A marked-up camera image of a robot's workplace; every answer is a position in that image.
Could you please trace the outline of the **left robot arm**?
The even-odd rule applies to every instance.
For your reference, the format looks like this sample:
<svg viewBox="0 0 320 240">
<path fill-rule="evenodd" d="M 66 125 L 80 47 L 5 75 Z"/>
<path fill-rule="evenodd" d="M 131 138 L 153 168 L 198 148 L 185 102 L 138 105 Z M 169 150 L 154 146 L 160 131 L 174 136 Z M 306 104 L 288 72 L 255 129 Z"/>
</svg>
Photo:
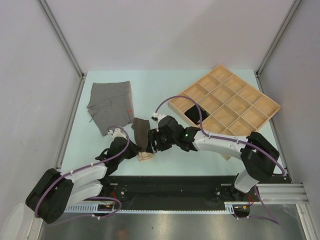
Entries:
<svg viewBox="0 0 320 240">
<path fill-rule="evenodd" d="M 89 167 L 67 173 L 48 169 L 27 196 L 25 204 L 38 218 L 52 224 L 67 207 L 92 197 L 105 200 L 111 193 L 111 188 L 105 184 L 106 177 L 114 173 L 123 160 L 134 158 L 140 151 L 141 148 L 131 140 L 115 137 Z"/>
</svg>

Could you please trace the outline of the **grey striped underwear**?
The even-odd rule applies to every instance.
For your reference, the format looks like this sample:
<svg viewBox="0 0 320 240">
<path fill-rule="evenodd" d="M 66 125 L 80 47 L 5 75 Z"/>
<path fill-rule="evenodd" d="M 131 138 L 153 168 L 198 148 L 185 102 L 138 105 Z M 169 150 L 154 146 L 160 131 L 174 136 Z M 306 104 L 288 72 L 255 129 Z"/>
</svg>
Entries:
<svg viewBox="0 0 320 240">
<path fill-rule="evenodd" d="M 87 111 L 103 136 L 110 126 L 134 122 L 132 89 L 129 81 L 92 84 Z"/>
</svg>

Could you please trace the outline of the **black underwear beige waistband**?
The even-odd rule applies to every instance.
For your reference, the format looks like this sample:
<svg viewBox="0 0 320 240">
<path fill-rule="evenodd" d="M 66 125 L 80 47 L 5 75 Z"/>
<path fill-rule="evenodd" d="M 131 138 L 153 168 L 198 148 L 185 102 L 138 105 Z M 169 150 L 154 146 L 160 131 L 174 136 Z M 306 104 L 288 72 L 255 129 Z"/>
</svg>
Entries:
<svg viewBox="0 0 320 240">
<path fill-rule="evenodd" d="M 210 114 L 204 110 L 201 106 L 199 106 L 201 116 L 202 116 L 202 121 L 204 121 L 206 118 L 210 116 Z M 195 125 L 200 124 L 200 114 L 198 107 L 196 105 L 192 106 L 189 108 L 185 113 L 185 116 L 189 118 Z"/>
</svg>

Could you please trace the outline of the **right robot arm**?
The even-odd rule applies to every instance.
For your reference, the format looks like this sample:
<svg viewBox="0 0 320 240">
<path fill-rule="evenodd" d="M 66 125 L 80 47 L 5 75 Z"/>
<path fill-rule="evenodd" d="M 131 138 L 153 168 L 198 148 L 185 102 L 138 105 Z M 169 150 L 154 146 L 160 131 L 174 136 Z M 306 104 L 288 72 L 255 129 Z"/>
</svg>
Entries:
<svg viewBox="0 0 320 240">
<path fill-rule="evenodd" d="M 244 170 L 236 175 L 229 189 L 217 191 L 228 200 L 244 201 L 250 190 L 259 182 L 270 180 L 278 167 L 279 151 L 258 132 L 230 136 L 200 127 L 183 127 L 165 114 L 155 114 L 152 119 L 157 127 L 148 131 L 147 149 L 154 153 L 178 146 L 185 152 L 215 152 L 242 161 Z"/>
</svg>

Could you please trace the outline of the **brown underwear beige waistband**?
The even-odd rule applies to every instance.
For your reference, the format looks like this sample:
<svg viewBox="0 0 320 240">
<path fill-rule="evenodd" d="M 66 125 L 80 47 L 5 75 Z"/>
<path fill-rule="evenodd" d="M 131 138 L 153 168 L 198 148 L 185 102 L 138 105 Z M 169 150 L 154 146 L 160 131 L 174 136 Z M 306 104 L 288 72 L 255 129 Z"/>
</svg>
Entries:
<svg viewBox="0 0 320 240">
<path fill-rule="evenodd" d="M 154 157 L 152 145 L 149 142 L 148 132 L 151 130 L 150 121 L 135 117 L 131 128 L 134 131 L 134 140 L 140 148 L 138 159 L 140 162 L 147 161 Z"/>
</svg>

